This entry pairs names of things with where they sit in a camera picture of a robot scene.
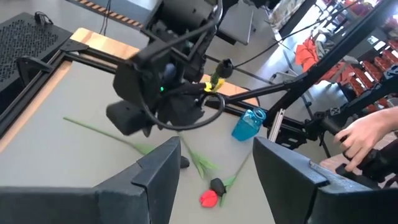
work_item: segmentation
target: floor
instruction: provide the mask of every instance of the floor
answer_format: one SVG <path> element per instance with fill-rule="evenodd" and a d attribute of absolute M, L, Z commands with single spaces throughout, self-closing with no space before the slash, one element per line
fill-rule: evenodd
<path fill-rule="evenodd" d="M 154 1 L 140 0 L 139 2 L 142 7 L 147 9 L 150 9 L 154 5 Z M 101 16 L 64 0 L 0 0 L 0 22 L 21 12 L 29 12 L 33 14 L 35 11 L 46 13 L 56 25 L 71 32 L 74 32 L 79 27 L 99 32 L 102 25 Z M 316 13 L 317 11 L 314 9 L 314 11 L 310 11 L 306 17 L 313 19 L 314 14 Z M 296 29 L 304 27 L 308 23 L 305 22 L 306 17 L 303 18 L 303 22 L 301 22 Z M 256 26 L 257 31 L 252 34 L 249 45 L 244 46 L 239 43 L 236 45 L 230 45 L 229 43 L 215 37 L 207 51 L 207 54 L 218 59 L 231 58 L 235 64 L 256 55 L 262 49 L 265 49 L 268 45 L 274 42 L 271 38 L 273 36 L 271 35 L 272 29 L 264 22 L 264 18 L 264 11 L 257 10 L 255 12 L 253 23 Z M 137 48 L 143 48 L 147 44 L 147 37 L 134 29 L 128 28 L 112 20 L 109 20 L 108 22 L 107 36 Z M 275 72 L 287 71 L 289 69 L 289 64 L 297 73 L 300 73 L 300 67 L 294 65 L 294 48 L 297 42 L 302 42 L 307 37 L 308 32 L 302 32 L 299 35 L 295 35 L 284 42 L 285 46 L 275 47 L 268 53 L 261 55 L 259 58 L 241 67 L 243 70 L 247 70 L 259 78 L 253 78 L 235 71 L 232 77 L 228 79 L 228 82 L 245 88 L 255 89 L 268 86 L 269 84 L 261 81 L 261 79 L 269 80 Z M 216 63 L 208 61 L 205 66 L 205 72 L 212 73 L 215 67 Z M 283 79 L 281 77 L 277 77 L 274 80 L 274 83 L 282 81 Z M 344 96 L 338 91 L 337 87 L 333 85 L 331 86 L 327 82 L 321 82 L 320 84 L 313 86 L 309 92 L 312 99 L 308 98 L 307 100 L 312 102 L 310 109 L 313 113 L 316 111 L 325 111 L 331 107 L 341 106 L 345 102 Z M 263 108 L 270 108 L 283 94 L 284 93 L 280 92 L 261 96 L 259 98 L 261 106 Z M 310 118 L 302 99 L 297 100 L 291 107 L 289 107 L 286 115 L 301 121 Z M 331 135 L 326 134 L 325 142 L 332 156 L 340 153 L 338 146 L 333 144 L 333 137 Z M 301 146 L 297 151 L 311 158 L 314 162 L 320 162 L 323 159 L 326 159 L 325 152 L 319 146 L 319 141 L 309 141 L 308 144 Z"/>

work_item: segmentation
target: metal bar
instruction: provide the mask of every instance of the metal bar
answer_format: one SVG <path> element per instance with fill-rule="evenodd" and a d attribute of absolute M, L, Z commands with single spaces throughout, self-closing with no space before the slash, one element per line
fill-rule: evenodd
<path fill-rule="evenodd" d="M 75 54 L 72 54 L 72 53 L 69 53 L 69 52 L 65 52 L 65 60 L 80 62 L 80 63 L 83 63 L 85 65 L 100 69 L 100 70 L 102 70 L 104 72 L 109 72 L 111 74 L 115 74 L 116 73 L 116 68 L 114 68 L 114 67 L 111 67 L 111 66 L 105 65 L 105 64 L 103 64 L 101 62 L 97 62 L 95 60 L 90 60 L 88 58 L 84 58 L 84 57 L 82 57 L 80 55 L 75 55 Z"/>
<path fill-rule="evenodd" d="M 345 38 L 326 54 L 307 74 L 301 74 L 298 78 L 303 80 L 300 88 L 290 89 L 269 110 L 268 118 L 273 120 L 280 109 L 287 109 L 313 84 L 315 84 L 327 71 L 336 65 L 355 46 L 365 39 L 377 26 L 381 25 L 392 15 L 396 9 L 397 1 L 381 1 Z"/>
<path fill-rule="evenodd" d="M 269 132 L 269 137 L 268 140 L 270 140 L 271 142 L 276 142 L 276 139 L 278 137 L 279 134 L 279 130 L 280 130 L 280 126 L 282 124 L 282 121 L 284 119 L 284 115 L 285 115 L 285 110 L 284 109 L 280 109 L 280 111 L 278 112 L 274 123 L 272 124 L 271 130 Z"/>
<path fill-rule="evenodd" d="M 53 72 L 40 71 L 17 96 L 17 98 L 6 108 L 6 110 L 0 114 L 0 138 L 23 112 L 26 105 L 30 103 L 33 97 L 45 85 L 47 80 L 53 75 L 54 71 L 57 70 L 58 66 L 63 62 L 63 56 L 64 53 L 61 53 L 60 51 L 55 53 L 55 55 L 49 60 L 49 63 L 54 67 Z"/>
<path fill-rule="evenodd" d="M 384 81 L 381 86 L 375 87 L 373 90 L 365 91 L 361 94 L 361 96 L 347 103 L 337 117 L 341 116 L 342 118 L 346 119 L 355 113 L 359 113 L 370 104 L 373 104 L 386 95 L 395 92 L 397 90 L 397 85 L 398 77 L 393 77 L 390 80 Z"/>
<path fill-rule="evenodd" d="M 208 101 L 206 101 L 205 105 L 217 110 L 220 107 L 219 103 L 220 102 L 218 100 L 217 101 L 208 100 Z M 241 117 L 244 114 L 243 110 L 240 110 L 238 108 L 233 108 L 231 106 L 225 106 L 224 112 L 229 113 L 234 116 L 237 116 L 237 117 Z M 271 127 L 270 125 L 268 125 L 265 122 L 263 123 L 263 125 L 264 125 L 264 127 L 267 127 L 267 128 Z M 308 133 L 306 133 L 304 131 L 305 129 L 304 129 L 303 123 L 301 123 L 300 121 L 291 119 L 291 118 L 283 118 L 280 128 L 283 129 L 283 131 L 287 131 L 289 133 L 294 133 L 302 139 L 309 139 L 312 141 L 317 140 L 317 137 L 312 138 Z"/>
<path fill-rule="evenodd" d="M 232 102 L 236 102 L 236 101 L 247 100 L 247 99 L 255 98 L 258 96 L 264 96 L 264 95 L 275 93 L 275 92 L 282 91 L 282 90 L 288 90 L 295 85 L 297 85 L 297 82 L 283 82 L 283 83 L 275 84 L 272 86 L 258 88 L 256 90 L 245 91 L 243 93 L 238 93 L 238 94 L 229 96 L 228 100 L 225 103 L 232 103 Z"/>
<path fill-rule="evenodd" d="M 88 48 L 86 50 L 80 50 L 79 53 L 98 58 L 100 60 L 109 62 L 114 65 L 118 65 L 119 63 L 122 63 L 124 61 L 124 59 L 121 59 L 117 56 L 107 54 L 105 52 L 102 52 L 102 51 L 96 50 L 96 49 L 92 49 L 92 48 Z"/>
<path fill-rule="evenodd" d="M 245 110 L 253 110 L 255 108 L 255 106 L 253 106 L 253 105 L 251 105 L 249 103 L 243 102 L 243 101 L 237 101 L 237 102 L 233 102 L 233 103 L 230 103 L 230 104 L 234 105 L 234 106 L 238 106 L 238 107 L 243 108 Z M 264 109 L 264 108 L 261 108 L 261 109 L 264 110 L 264 112 L 266 114 L 268 113 L 268 111 L 266 109 Z M 284 118 L 284 123 L 286 125 L 292 126 L 294 128 L 297 128 L 297 129 L 305 129 L 305 126 L 304 126 L 303 122 L 297 121 L 297 120 L 292 119 L 292 118 L 285 117 Z"/>

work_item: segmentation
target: metal frame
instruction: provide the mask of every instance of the metal frame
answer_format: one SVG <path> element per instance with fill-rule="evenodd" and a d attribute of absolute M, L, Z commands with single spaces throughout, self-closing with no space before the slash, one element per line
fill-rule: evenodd
<path fill-rule="evenodd" d="M 323 57 L 309 71 L 299 75 L 294 80 L 259 88 L 257 90 L 247 91 L 237 95 L 224 96 L 225 102 L 228 104 L 228 106 L 226 106 L 225 112 L 236 116 L 241 116 L 244 113 L 244 110 L 254 108 L 253 105 L 245 103 L 243 100 L 287 90 L 287 93 L 277 103 L 275 103 L 270 110 L 263 109 L 267 114 L 267 119 L 263 125 L 271 128 L 275 116 L 281 109 L 286 110 L 291 104 L 299 99 L 313 84 L 315 84 L 315 82 L 319 80 L 319 78 L 322 77 L 323 74 L 329 71 L 332 66 L 338 63 L 341 58 L 349 53 L 356 43 L 366 38 L 378 24 L 382 24 L 382 22 L 387 19 L 389 13 L 386 12 L 392 13 L 392 10 L 394 9 L 394 7 L 392 7 L 393 3 L 395 4 L 396 2 L 383 1 L 379 3 L 379 5 L 373 11 L 371 11 L 358 24 L 357 27 L 355 27 L 346 35 L 345 39 L 337 43 L 335 48 L 332 49 L 329 54 Z M 8 127 L 11 126 L 14 120 L 29 104 L 30 100 L 33 99 L 35 94 L 40 90 L 45 82 L 53 75 L 54 72 L 57 71 L 57 68 L 62 62 L 76 61 L 108 73 L 116 73 L 116 66 L 112 67 L 108 64 L 101 63 L 81 55 L 73 54 L 72 52 L 78 52 L 81 55 L 89 55 L 114 65 L 124 62 L 124 60 L 121 58 L 89 48 L 87 45 L 75 42 L 74 40 L 66 41 L 61 46 L 60 51 L 58 51 L 48 62 L 49 66 L 47 67 L 46 71 L 39 72 L 30 81 L 26 89 L 0 116 L 0 136 L 6 132 Z M 32 60 L 30 62 L 25 62 L 25 64 L 27 63 L 31 63 L 30 66 L 35 67 L 34 65 L 36 62 Z M 206 105 L 212 108 L 218 108 L 217 101 L 209 100 L 206 102 Z M 308 131 L 307 125 L 304 122 L 284 117 L 280 126 L 280 134 L 278 135 L 276 143 L 282 144 L 291 149 L 295 149 L 299 147 L 299 145 L 306 143 L 307 139 L 315 141 L 317 138 L 318 132 Z"/>

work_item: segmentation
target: cable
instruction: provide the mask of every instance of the cable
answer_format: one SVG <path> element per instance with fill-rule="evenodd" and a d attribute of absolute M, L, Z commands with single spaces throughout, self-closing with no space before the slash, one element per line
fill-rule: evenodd
<path fill-rule="evenodd" d="M 357 0 L 357 1 L 355 1 L 354 3 L 350 4 L 349 6 L 346 6 L 346 7 L 342 8 L 342 9 L 340 9 L 339 11 L 333 13 L 333 14 L 330 15 L 330 16 L 331 16 L 331 17 L 335 17 L 336 15 L 342 13 L 344 10 L 347 10 L 349 7 L 351 7 L 351 6 L 353 6 L 353 5 L 357 4 L 357 3 L 359 3 L 360 1 L 361 1 L 361 0 Z M 291 37 L 291 36 L 293 36 L 293 35 L 295 35 L 295 34 L 301 32 L 301 31 L 303 31 L 303 30 L 306 30 L 306 29 L 308 29 L 308 28 L 311 28 L 312 26 L 314 26 L 314 25 L 316 25 L 316 24 L 318 24 L 318 23 L 321 24 L 322 22 L 325 22 L 325 21 L 328 19 L 328 17 L 329 17 L 329 16 L 326 16 L 326 18 L 324 18 L 324 19 L 322 19 L 322 20 L 317 20 L 317 21 L 314 22 L 313 24 L 308 25 L 308 26 L 304 27 L 303 29 L 300 29 L 300 30 L 298 30 L 298 31 L 296 31 L 296 32 L 293 32 L 293 33 L 289 34 L 289 35 L 286 35 L 285 37 L 281 38 L 279 41 L 277 41 L 277 42 L 271 44 L 268 48 L 266 48 L 266 49 L 263 50 L 262 52 L 258 53 L 256 56 L 250 58 L 249 60 L 247 60 L 247 61 L 245 61 L 245 62 L 242 62 L 242 63 L 240 63 L 240 64 L 235 65 L 234 68 L 238 68 L 238 67 L 240 67 L 240 66 L 242 66 L 242 65 L 244 65 L 244 64 L 246 64 L 246 63 L 249 63 L 249 62 L 251 62 L 252 60 L 258 58 L 259 56 L 261 56 L 262 54 L 266 53 L 268 50 L 270 50 L 271 48 L 273 48 L 275 45 L 277 45 L 277 44 L 279 44 L 280 42 L 282 42 L 282 41 L 284 41 L 285 39 L 287 39 L 288 37 Z"/>
<path fill-rule="evenodd" d="M 109 18 L 109 13 L 110 13 L 110 7 L 111 7 L 111 0 L 108 0 L 108 2 L 106 3 L 105 13 L 104 13 L 104 17 L 103 17 L 103 20 L 102 20 L 102 26 L 101 26 L 101 30 L 99 31 L 99 34 L 102 34 L 102 31 L 104 30 L 104 27 L 105 27 L 105 23 L 106 23 L 106 26 L 108 26 L 108 18 Z"/>
<path fill-rule="evenodd" d="M 217 7 L 217 11 L 216 11 L 216 15 L 215 18 L 207 23 L 206 25 L 200 27 L 197 30 L 194 30 L 192 32 L 189 32 L 187 34 L 182 35 L 179 38 L 176 38 L 174 40 L 171 40 L 170 42 L 167 42 L 164 46 L 159 47 L 158 49 L 156 49 L 150 56 L 148 56 L 147 58 L 152 58 L 153 56 L 163 52 L 164 50 L 167 50 L 171 47 L 173 47 L 174 45 L 177 45 L 183 41 L 189 40 L 193 37 L 196 37 L 197 35 L 200 35 L 204 32 L 206 32 L 207 30 L 215 27 L 217 25 L 217 23 L 220 21 L 221 16 L 223 15 L 223 0 L 218 0 L 217 3 L 218 7 Z"/>
<path fill-rule="evenodd" d="M 108 4 L 109 4 L 109 7 L 108 7 L 108 9 L 105 11 L 105 13 L 106 13 L 106 12 L 108 12 L 108 13 L 107 13 L 107 15 L 106 15 L 106 20 L 105 20 L 104 36 L 106 36 L 106 29 L 108 28 L 108 20 L 109 20 L 109 14 L 111 13 L 111 4 L 112 4 L 112 0 L 108 0 Z"/>
<path fill-rule="evenodd" d="M 225 109 L 225 100 L 224 100 L 223 96 L 221 96 L 221 94 L 219 94 L 219 93 L 214 93 L 214 95 L 220 101 L 220 107 L 218 108 L 218 111 L 211 118 L 209 118 L 205 121 L 199 122 L 199 123 L 188 125 L 188 126 L 172 126 L 172 125 L 165 124 L 165 123 L 159 121 L 159 119 L 157 119 L 155 117 L 155 115 L 152 114 L 152 112 L 150 111 L 150 109 L 148 108 L 148 106 L 145 103 L 144 97 L 142 97 L 141 89 L 139 90 L 138 95 L 139 95 L 139 100 L 141 102 L 141 106 L 144 109 L 145 114 L 149 117 L 149 119 L 153 123 L 159 125 L 160 127 L 164 128 L 164 129 L 169 129 L 172 131 L 188 131 L 188 130 L 193 130 L 196 128 L 203 127 L 203 126 L 215 121 L 217 118 L 219 118 L 223 114 L 224 109 Z"/>

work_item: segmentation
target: black clip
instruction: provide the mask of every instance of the black clip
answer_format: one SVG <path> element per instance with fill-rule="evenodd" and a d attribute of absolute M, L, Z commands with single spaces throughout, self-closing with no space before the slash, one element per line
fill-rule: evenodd
<path fill-rule="evenodd" d="M 52 66 L 31 56 L 19 57 L 16 59 L 16 63 L 19 75 L 21 76 L 22 82 L 25 86 L 30 83 L 30 81 L 34 78 L 37 72 L 51 72 L 53 70 Z M 33 76 L 30 75 L 30 72 L 32 70 L 35 70 Z"/>

